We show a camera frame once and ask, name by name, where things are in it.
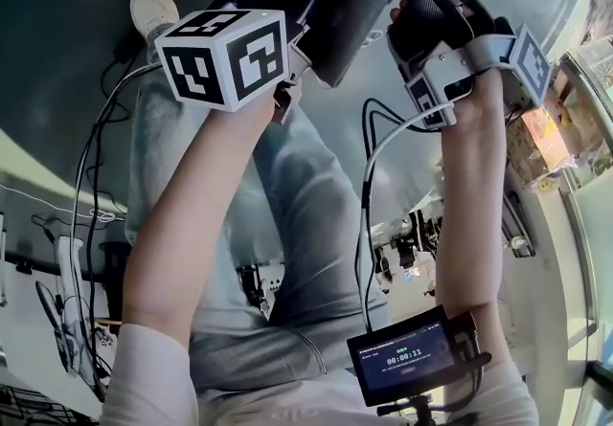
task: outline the shoe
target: shoe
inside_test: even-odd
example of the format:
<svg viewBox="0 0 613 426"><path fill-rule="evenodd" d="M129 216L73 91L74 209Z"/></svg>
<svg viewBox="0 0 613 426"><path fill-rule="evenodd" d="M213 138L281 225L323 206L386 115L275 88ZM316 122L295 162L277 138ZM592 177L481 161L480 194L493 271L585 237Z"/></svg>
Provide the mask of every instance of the shoe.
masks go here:
<svg viewBox="0 0 613 426"><path fill-rule="evenodd" d="M179 20L179 10L173 0L130 0L130 13L144 39L158 26Z"/></svg>

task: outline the white sleeve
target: white sleeve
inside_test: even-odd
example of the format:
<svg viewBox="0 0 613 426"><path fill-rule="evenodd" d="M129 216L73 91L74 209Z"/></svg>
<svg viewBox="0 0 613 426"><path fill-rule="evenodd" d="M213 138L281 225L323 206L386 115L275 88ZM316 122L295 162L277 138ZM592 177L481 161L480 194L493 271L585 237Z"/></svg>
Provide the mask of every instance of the white sleeve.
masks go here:
<svg viewBox="0 0 613 426"><path fill-rule="evenodd" d="M196 426L198 406L185 348L148 327L123 325L100 424Z"/></svg>
<svg viewBox="0 0 613 426"><path fill-rule="evenodd" d="M457 400L467 395L470 386L462 385L453 392L451 399ZM452 414L449 421L470 413L479 415L480 426L538 424L536 404L513 362L501 363L486 370L475 398L466 408Z"/></svg>

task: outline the floor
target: floor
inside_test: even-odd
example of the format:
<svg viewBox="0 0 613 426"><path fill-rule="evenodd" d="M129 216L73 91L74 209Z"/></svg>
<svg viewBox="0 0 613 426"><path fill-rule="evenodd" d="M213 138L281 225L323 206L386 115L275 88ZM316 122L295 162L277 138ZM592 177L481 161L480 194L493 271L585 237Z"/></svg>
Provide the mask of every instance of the floor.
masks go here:
<svg viewBox="0 0 613 426"><path fill-rule="evenodd" d="M203 9L211 0L176 0L182 13ZM482 0L513 25L526 21L545 49L556 40L577 0ZM70 207L70 185L77 160L103 103L102 69L112 59L116 41L129 30L128 0L3 0L0 14L0 182ZM376 28L385 30L382 15ZM376 96L410 115L412 105L385 40L362 50L341 87L324 90L305 78L302 106L358 189L364 154L359 111ZM132 108L135 85L123 94ZM104 133L105 165L101 186L126 203L130 122L110 125ZM377 167L373 222L398 218L434 186L440 161L438 138L407 133L392 144ZM86 213L88 206L83 204ZM0 210L9 229L8 250L53 264L51 244L30 222L47 207L0 189ZM68 213L62 216L68 219ZM97 232L95 244L122 239L122 224ZM55 225L55 234L65 227ZM101 254L94 257L102 267Z"/></svg>

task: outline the light blue jeans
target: light blue jeans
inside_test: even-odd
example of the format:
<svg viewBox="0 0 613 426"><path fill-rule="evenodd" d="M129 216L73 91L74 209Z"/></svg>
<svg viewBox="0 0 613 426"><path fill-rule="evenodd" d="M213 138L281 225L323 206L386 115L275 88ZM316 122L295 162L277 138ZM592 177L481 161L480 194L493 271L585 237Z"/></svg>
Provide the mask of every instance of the light blue jeans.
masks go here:
<svg viewBox="0 0 613 426"><path fill-rule="evenodd" d="M163 30L149 41L150 63L158 61L152 40ZM130 158L131 242L207 114L176 101L162 70L143 77ZM267 321L248 303L227 239L220 238L193 319L190 355L198 394L260 389L350 368L347 339L365 332L353 269L360 204L338 160L298 107L283 126L266 128L253 156L283 245L284 280ZM253 213L244 223L258 220ZM370 274L370 257L360 264L362 274ZM369 308L375 328L389 324L376 284Z"/></svg>

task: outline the display screen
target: display screen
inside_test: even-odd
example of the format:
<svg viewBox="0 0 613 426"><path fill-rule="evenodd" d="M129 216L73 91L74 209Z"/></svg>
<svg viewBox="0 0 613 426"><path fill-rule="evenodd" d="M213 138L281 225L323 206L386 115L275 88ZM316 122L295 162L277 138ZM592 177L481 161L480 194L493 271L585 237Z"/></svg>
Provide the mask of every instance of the display screen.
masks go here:
<svg viewBox="0 0 613 426"><path fill-rule="evenodd" d="M371 390L413 381L454 364L440 323L357 352Z"/></svg>

